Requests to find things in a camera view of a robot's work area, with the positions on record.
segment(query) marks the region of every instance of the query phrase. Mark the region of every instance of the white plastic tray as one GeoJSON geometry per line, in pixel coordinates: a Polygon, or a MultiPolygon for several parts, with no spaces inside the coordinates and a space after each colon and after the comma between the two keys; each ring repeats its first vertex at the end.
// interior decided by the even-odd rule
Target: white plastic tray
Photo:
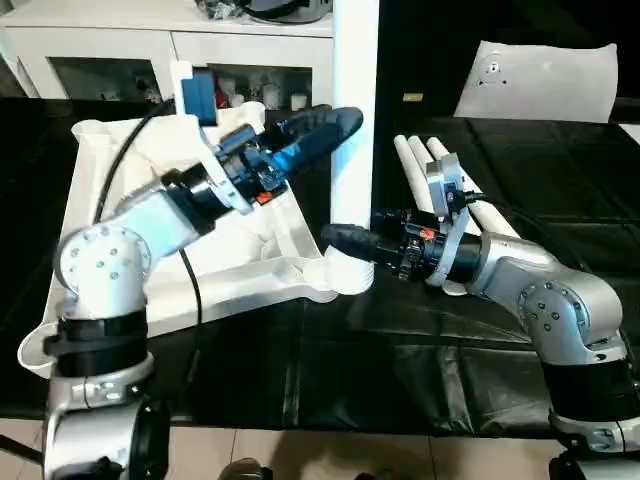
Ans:
{"type": "MultiPolygon", "coordinates": [[[[243,123],[263,129],[261,104],[249,102],[218,113],[220,126],[206,130],[212,144],[243,123]]],[[[91,222],[106,171],[137,122],[88,120],[74,125],[79,148],[62,236],[91,222]]],[[[160,117],[142,131],[115,176],[105,214],[155,175],[170,168],[185,169],[197,161],[202,143],[196,122],[192,116],[160,117]]],[[[205,321],[294,298],[328,302],[337,296],[326,283],[322,256],[290,189],[249,215],[229,213],[186,251],[198,277],[205,321]]],[[[150,337],[195,324],[193,288],[178,255],[159,262],[145,291],[150,337]]],[[[55,306],[64,294],[53,276],[42,322],[18,349],[21,365],[45,378],[52,359],[42,352],[42,341],[55,333],[55,306]]]]}

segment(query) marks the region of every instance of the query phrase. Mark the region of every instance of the white pipe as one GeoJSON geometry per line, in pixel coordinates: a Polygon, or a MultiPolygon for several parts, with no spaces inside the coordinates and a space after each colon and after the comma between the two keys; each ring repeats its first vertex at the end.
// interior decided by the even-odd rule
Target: white pipe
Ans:
{"type": "MultiPolygon", "coordinates": [[[[379,0],[338,0],[333,6],[333,106],[358,107],[360,130],[333,156],[331,223],[369,228],[373,129],[376,106],[379,0]]],[[[343,294],[357,294],[373,283],[373,264],[329,247],[327,279],[343,294]]]]}
{"type": "Polygon", "coordinates": [[[396,146],[404,174],[407,177],[418,209],[423,212],[433,213],[433,203],[431,202],[431,195],[429,195],[427,179],[420,169],[420,163],[410,148],[407,139],[404,135],[398,135],[393,139],[393,144],[396,146]]]}
{"type": "MultiPolygon", "coordinates": [[[[411,151],[413,152],[413,157],[418,162],[418,168],[420,170],[420,173],[423,179],[423,182],[422,182],[423,186],[421,188],[422,190],[426,191],[426,194],[429,197],[430,210],[427,210],[427,211],[433,213],[433,203],[431,202],[431,196],[429,195],[429,184],[427,183],[427,178],[425,176],[427,163],[433,162],[433,157],[431,157],[431,155],[429,154],[429,151],[427,150],[427,147],[424,146],[424,143],[422,143],[422,140],[420,140],[420,138],[417,137],[416,135],[409,138],[408,146],[409,148],[411,148],[411,151]]],[[[467,224],[467,228],[465,229],[465,231],[473,235],[480,235],[482,233],[480,228],[476,224],[476,222],[473,221],[473,218],[469,219],[469,223],[467,224]]]]}
{"type": "MultiPolygon", "coordinates": [[[[449,154],[449,151],[444,145],[442,145],[442,142],[435,137],[431,137],[427,140],[427,147],[436,160],[440,160],[442,157],[449,154]]],[[[464,176],[465,191],[482,193],[482,190],[480,190],[478,185],[476,185],[473,179],[462,167],[461,170],[462,175],[464,176]]],[[[469,205],[469,209],[485,230],[500,233],[502,235],[508,235],[510,237],[520,238],[520,235],[518,235],[509,222],[507,222],[498,209],[493,205],[486,202],[474,202],[469,205]]]]}

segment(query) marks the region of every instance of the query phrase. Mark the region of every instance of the black table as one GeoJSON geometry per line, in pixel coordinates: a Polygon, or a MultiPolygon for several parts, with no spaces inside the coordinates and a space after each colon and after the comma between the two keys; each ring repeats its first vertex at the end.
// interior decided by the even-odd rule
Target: black table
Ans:
{"type": "MultiPolygon", "coordinates": [[[[41,418],[46,382],[16,361],[41,320],[76,155],[80,120],[140,116],[145,106],[1,100],[5,270],[0,415],[41,418]]],[[[414,202],[391,139],[438,136],[485,193],[551,223],[624,304],[640,354],[640,147],[619,127],[556,122],[402,120],[378,135],[374,206],[414,202]]],[[[321,248],[329,162],[292,185],[321,248]]],[[[513,219],[523,236],[545,244],[513,219]]],[[[153,338],[157,387],[174,421],[239,428],[546,437],[542,372],[518,322],[475,298],[452,298],[377,271],[374,286],[329,304],[299,299],[207,324],[193,388],[182,391],[193,330],[153,338]]]]}

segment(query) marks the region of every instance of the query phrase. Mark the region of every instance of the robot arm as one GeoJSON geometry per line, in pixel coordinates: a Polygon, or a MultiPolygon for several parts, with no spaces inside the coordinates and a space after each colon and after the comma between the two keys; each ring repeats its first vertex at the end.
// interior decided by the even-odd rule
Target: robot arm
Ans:
{"type": "Polygon", "coordinates": [[[157,262],[277,197],[287,176],[326,158],[362,124],[355,108],[313,110],[256,135],[245,125],[184,172],[125,198],[112,216],[67,236],[55,258],[67,295],[49,383],[44,478],[161,479],[169,413],[148,395],[144,282],[157,262]]]}
{"type": "Polygon", "coordinates": [[[615,291],[535,243],[489,232],[457,235],[464,232],[467,208],[464,200],[455,205],[464,199],[457,157],[442,161],[438,172],[427,172],[435,216],[379,212],[373,232],[328,225],[323,237],[402,279],[437,285],[449,278],[504,307],[532,339],[551,398],[549,420],[569,450],[551,468],[565,475],[559,478],[637,478],[640,464],[627,456],[640,451],[640,398],[619,332],[622,305],[615,291]],[[606,476],[598,476],[603,469],[606,476]]]}

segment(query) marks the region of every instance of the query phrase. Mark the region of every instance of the blue object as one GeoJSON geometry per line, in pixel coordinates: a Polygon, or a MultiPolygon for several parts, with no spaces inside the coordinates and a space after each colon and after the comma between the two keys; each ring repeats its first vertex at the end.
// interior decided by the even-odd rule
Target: blue object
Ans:
{"type": "Polygon", "coordinates": [[[185,113],[198,117],[200,126],[217,125],[216,89],[209,69],[194,68],[193,78],[182,80],[182,98],[185,113]]]}

